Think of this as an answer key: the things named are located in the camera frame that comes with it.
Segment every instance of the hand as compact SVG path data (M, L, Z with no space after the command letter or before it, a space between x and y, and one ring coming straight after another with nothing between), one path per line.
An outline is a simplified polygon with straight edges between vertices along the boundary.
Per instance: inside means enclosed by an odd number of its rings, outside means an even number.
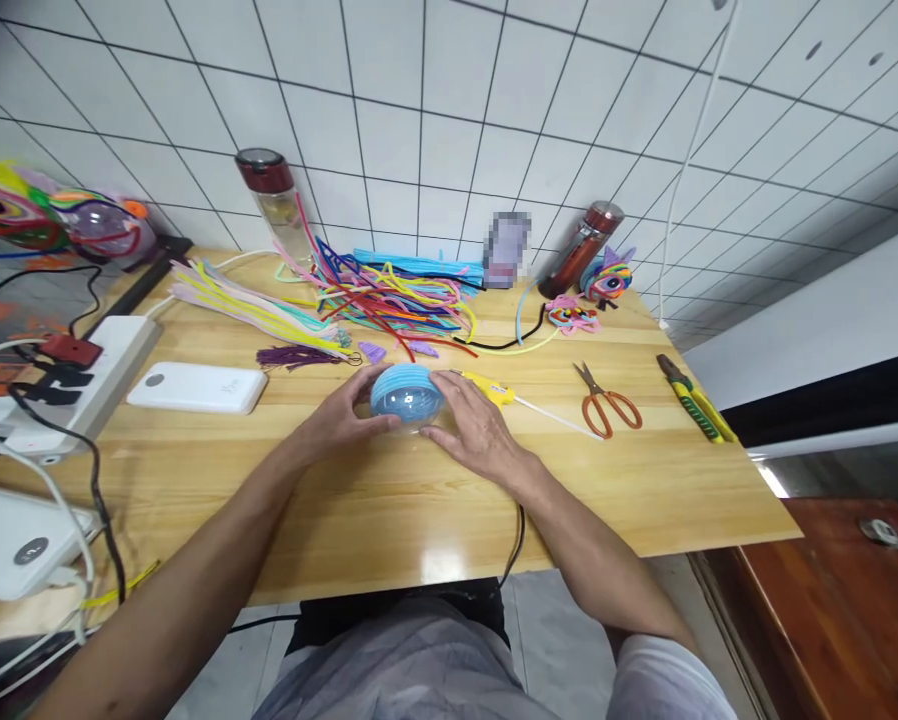
M471 380L444 371L433 372L429 377L455 415L459 435L435 425L428 425L419 433L463 467L511 489L512 483L537 462L536 456L513 439L499 408Z
M286 438L309 462L321 460L334 450L357 440L394 430L402 422L397 415L379 415L363 420L353 408L369 402L376 378L392 363L361 368L336 388L305 422Z

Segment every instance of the purple tassel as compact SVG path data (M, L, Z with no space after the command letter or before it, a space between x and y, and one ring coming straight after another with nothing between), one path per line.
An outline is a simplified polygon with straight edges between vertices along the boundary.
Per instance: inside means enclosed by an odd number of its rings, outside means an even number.
M436 352L436 349L423 340L410 340L409 347L410 349L422 355L428 355L429 357L439 357L439 353Z
M292 372L303 365L337 364L344 361L342 358L337 358L316 348L304 345L286 345L281 348L270 347L257 350L256 362L266 369L285 366L289 372Z
M359 349L362 350L362 354L373 365L382 362L382 359L386 356L386 349L379 347L375 343L361 342L359 343Z

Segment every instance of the red plug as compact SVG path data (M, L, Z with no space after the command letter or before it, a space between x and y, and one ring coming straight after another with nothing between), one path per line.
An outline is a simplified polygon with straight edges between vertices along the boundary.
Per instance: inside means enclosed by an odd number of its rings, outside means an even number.
M80 370L88 370L102 354L102 346L71 335L50 335L39 346L39 353L56 362L70 363Z

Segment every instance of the white shirt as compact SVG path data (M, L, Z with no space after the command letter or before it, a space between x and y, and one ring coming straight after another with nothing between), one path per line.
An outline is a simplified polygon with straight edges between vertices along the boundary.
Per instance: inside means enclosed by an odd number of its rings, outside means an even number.
M505 643L433 598L405 600L283 662L253 720L553 720L529 697ZM672 640L623 643L607 720L734 720L709 669Z

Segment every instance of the red scissors handle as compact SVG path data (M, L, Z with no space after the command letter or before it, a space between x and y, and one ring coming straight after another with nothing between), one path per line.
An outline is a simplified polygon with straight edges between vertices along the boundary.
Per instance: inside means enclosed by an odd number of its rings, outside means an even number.
M622 418L622 421L631 427L633 430L638 430L642 427L642 414L639 412L639 409L635 406L635 404L627 398L625 395L620 395L617 392L613 392L612 390L606 393L606 399L609 401L609 404L612 405L613 409L619 414L619 417ZM632 410L632 420L622 411L622 408L616 403L616 400L622 400L630 410Z
M606 411L602 409L602 404L599 403L599 398L604 397L609 401L609 404L612 406L612 409L616 411L616 414L622 418L622 421L633 428L634 430L638 430L642 427L642 415L639 413L639 410L632 403L632 401L627 398L625 395L620 395L616 392L604 392L601 395L589 395L582 401L582 416L586 419L586 425L589 426L589 429L592 430L596 435L602 437L606 440L612 437L612 425L609 423L609 417L606 415ZM629 416L623 411L623 409L619 406L617 400L622 401L631 411L633 419L629 419ZM592 406L595 406L596 413L599 415L599 419L602 420L602 427L598 427L589 416L589 411Z
M598 397L599 395L589 395L582 401L582 416L586 419L586 425L589 426L590 430L604 440L608 440L612 437L612 425L609 424L609 418L606 417L606 412L602 409L602 405L596 402ZM595 406L596 412L599 413L599 419L602 420L601 428L589 417L589 409L592 406Z

